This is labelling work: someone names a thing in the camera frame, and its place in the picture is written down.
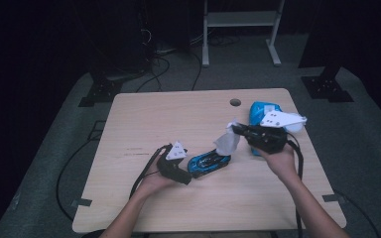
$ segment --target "hand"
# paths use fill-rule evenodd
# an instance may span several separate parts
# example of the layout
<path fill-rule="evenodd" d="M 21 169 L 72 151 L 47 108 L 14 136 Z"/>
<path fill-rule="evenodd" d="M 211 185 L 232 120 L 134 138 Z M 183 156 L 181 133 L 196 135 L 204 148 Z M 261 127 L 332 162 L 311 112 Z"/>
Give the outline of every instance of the hand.
<path fill-rule="evenodd" d="M 271 155 L 257 148 L 254 149 L 265 158 L 268 167 L 280 180 L 297 176 L 294 151 L 290 145 L 287 144 L 282 152 Z"/>
<path fill-rule="evenodd" d="M 156 160 L 150 165 L 147 171 L 147 175 L 142 179 L 141 184 L 138 186 L 139 190 L 145 191 L 147 195 L 151 195 L 167 186 L 173 185 L 176 182 L 163 177 L 158 172 L 157 161 L 161 156 L 158 156 Z"/>

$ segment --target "floor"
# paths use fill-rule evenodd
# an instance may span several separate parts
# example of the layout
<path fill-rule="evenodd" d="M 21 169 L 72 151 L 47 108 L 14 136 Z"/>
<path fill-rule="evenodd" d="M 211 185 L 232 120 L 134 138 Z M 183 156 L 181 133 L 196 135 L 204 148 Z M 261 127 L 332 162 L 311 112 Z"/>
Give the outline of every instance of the floor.
<path fill-rule="evenodd" d="M 265 44 L 267 37 L 241 37 L 227 47 L 210 47 L 209 67 L 200 67 L 200 46 L 193 47 L 192 54 L 176 52 L 155 59 L 153 73 L 164 71 L 158 81 L 153 79 L 144 84 L 154 77 L 147 73 L 125 82 L 121 93 L 137 93 L 137 89 L 138 93 L 288 89 L 299 112 L 309 118 L 306 128 L 331 186 L 344 194 L 339 201 L 347 219 L 345 230 L 352 237 L 377 237 L 375 226 L 381 236 L 381 110 L 361 80 L 344 68 L 336 80 L 353 102 L 311 99 L 301 77 L 319 75 L 322 68 L 298 68 L 308 36 L 277 37 L 281 66 L 272 64 Z M 0 237 L 81 237 L 72 231 L 69 217 L 74 217 L 98 147 L 98 141 L 87 142 L 87 137 L 97 120 L 107 118 L 111 106 L 106 102 L 78 107 L 91 84 L 87 73 L 78 79 L 66 98 L 2 217 Z M 58 206 L 57 188 L 66 214 Z M 277 234 L 297 237 L 295 230 Z"/>

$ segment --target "wooden table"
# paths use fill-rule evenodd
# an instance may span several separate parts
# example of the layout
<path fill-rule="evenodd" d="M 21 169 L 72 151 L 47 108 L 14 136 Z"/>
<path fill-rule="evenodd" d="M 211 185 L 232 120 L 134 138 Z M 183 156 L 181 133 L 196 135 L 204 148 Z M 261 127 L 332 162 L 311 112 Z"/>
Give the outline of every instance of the wooden table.
<path fill-rule="evenodd" d="M 230 105 L 239 99 L 240 106 Z M 242 89 L 119 94 L 113 101 L 72 228 L 83 233 L 105 229 L 128 200 L 131 186 L 154 152 L 179 140 L 190 158 L 213 150 L 236 118 L 248 123 L 254 101 L 277 103 L 297 112 L 286 89 Z M 345 217 L 336 201 L 306 129 L 296 134 L 305 156 L 304 182 L 340 225 Z M 246 231 L 295 229 L 290 194 L 266 162 L 252 156 L 241 139 L 230 164 L 216 172 L 178 183 L 150 197 L 136 232 Z"/>

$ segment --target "wrist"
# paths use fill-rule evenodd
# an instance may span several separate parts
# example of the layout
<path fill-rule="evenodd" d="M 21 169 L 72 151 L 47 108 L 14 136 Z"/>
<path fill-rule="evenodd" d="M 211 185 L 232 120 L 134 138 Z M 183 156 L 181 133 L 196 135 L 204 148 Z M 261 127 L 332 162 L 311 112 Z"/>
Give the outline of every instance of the wrist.
<path fill-rule="evenodd" d="M 149 189 L 146 189 L 144 186 L 138 186 L 138 188 L 135 190 L 134 196 L 137 196 L 141 199 L 147 199 L 150 197 L 152 192 Z"/>

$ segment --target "cable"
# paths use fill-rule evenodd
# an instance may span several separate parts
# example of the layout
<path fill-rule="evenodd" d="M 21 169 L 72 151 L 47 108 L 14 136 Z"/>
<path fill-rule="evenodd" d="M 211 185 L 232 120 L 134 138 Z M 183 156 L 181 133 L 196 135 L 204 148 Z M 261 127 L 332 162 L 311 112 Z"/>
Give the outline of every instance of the cable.
<path fill-rule="evenodd" d="M 138 184 L 141 182 L 141 180 L 145 177 L 145 176 L 148 176 L 146 175 L 146 172 L 147 170 L 150 168 L 151 164 L 156 160 L 157 156 L 160 155 L 160 153 L 164 150 L 168 148 L 168 145 L 166 146 L 163 146 L 159 149 L 157 149 L 157 151 L 154 153 L 154 155 L 150 158 L 150 160 L 148 161 L 147 165 L 145 166 L 145 168 L 141 171 L 141 173 L 139 174 L 139 176 L 137 177 L 137 179 L 135 180 L 134 184 L 132 185 L 132 188 L 131 188 L 131 192 L 129 194 L 129 198 L 132 197 L 132 195 L 134 194 L 135 190 L 137 189 L 137 186 Z"/>
<path fill-rule="evenodd" d="M 287 143 L 296 151 L 296 154 L 298 156 L 298 159 L 299 159 L 298 176 L 300 179 L 302 179 L 303 178 L 303 166 L 304 166 L 305 159 L 303 157 L 302 150 L 300 149 L 299 141 L 292 134 L 290 134 L 290 133 L 287 133 L 287 134 L 290 135 L 291 137 L 293 137 L 293 139 L 297 143 L 297 145 L 296 145 L 296 143 L 294 143 L 291 140 L 287 141 Z M 297 209 L 296 209 L 296 222 L 297 222 L 297 230 L 298 230 L 299 238 L 303 238 L 302 217 L 300 216 L 299 211 Z"/>
<path fill-rule="evenodd" d="M 191 91 L 193 91 L 194 87 L 196 86 L 196 82 L 199 79 L 200 72 L 202 71 L 202 62 L 200 61 L 200 58 L 195 53 L 191 53 L 191 54 L 197 59 L 197 62 L 199 64 L 199 71 L 197 72 L 196 79 L 194 80 L 193 86 L 191 87 Z"/>
<path fill-rule="evenodd" d="M 93 130 L 95 128 L 95 125 L 98 123 L 98 122 L 103 122 L 103 121 L 96 121 L 94 123 L 94 127 L 93 127 Z M 62 178 L 62 175 L 64 174 L 64 170 L 67 168 L 67 166 L 69 165 L 69 163 L 72 161 L 72 159 L 75 157 L 75 155 L 80 151 L 82 150 L 82 148 L 84 148 L 86 145 L 88 145 L 88 143 L 90 143 L 91 141 L 95 141 L 97 138 L 99 138 L 102 133 L 99 133 L 91 138 L 89 138 L 89 135 L 88 135 L 88 139 L 86 140 L 86 142 L 84 144 L 82 144 L 75 152 L 72 153 L 72 155 L 69 157 L 69 159 L 64 163 L 63 165 L 63 168 L 58 176 L 58 181 L 57 181 L 57 188 L 56 188 L 56 197 L 57 197 L 57 202 L 58 202 L 58 207 L 60 208 L 61 212 L 66 216 L 67 219 L 73 221 L 73 218 L 67 213 L 67 211 L 64 209 L 64 207 L 62 206 L 62 203 L 61 203 L 61 199 L 60 199 L 60 192 L 59 192 L 59 188 L 60 188 L 60 183 L 61 183 L 61 178 Z"/>
<path fill-rule="evenodd" d="M 336 193 L 338 193 L 340 196 L 342 196 L 344 199 L 346 199 L 347 201 L 349 201 L 355 208 L 357 208 L 360 213 L 364 216 L 364 218 L 366 218 L 366 220 L 369 222 L 370 226 L 372 227 L 373 231 L 375 232 L 376 234 L 376 237 L 380 238 L 380 234 L 379 234 L 379 231 L 377 230 L 375 224 L 373 223 L 373 221 L 370 219 L 370 217 L 366 214 L 366 212 L 361 209 L 361 207 L 356 203 L 354 202 L 351 198 L 349 198 L 345 193 L 333 188 L 333 191 L 335 191 Z"/>
<path fill-rule="evenodd" d="M 156 79 L 156 78 L 158 79 L 159 76 L 163 75 L 165 72 L 167 72 L 167 70 L 169 70 L 169 68 L 170 68 L 170 63 L 169 63 L 168 60 L 163 59 L 163 58 L 156 58 L 156 59 L 158 59 L 158 60 L 163 60 L 163 61 L 167 64 L 167 67 L 166 67 L 161 73 L 159 73 L 159 74 L 157 74 L 157 75 L 151 77 L 150 79 L 146 80 L 145 82 L 143 82 L 143 83 L 138 87 L 138 89 L 137 89 L 135 92 L 138 92 L 138 91 L 139 91 L 145 84 L 147 84 L 148 82 L 150 82 L 150 81 L 152 81 L 152 80 L 154 80 L 154 79 Z"/>

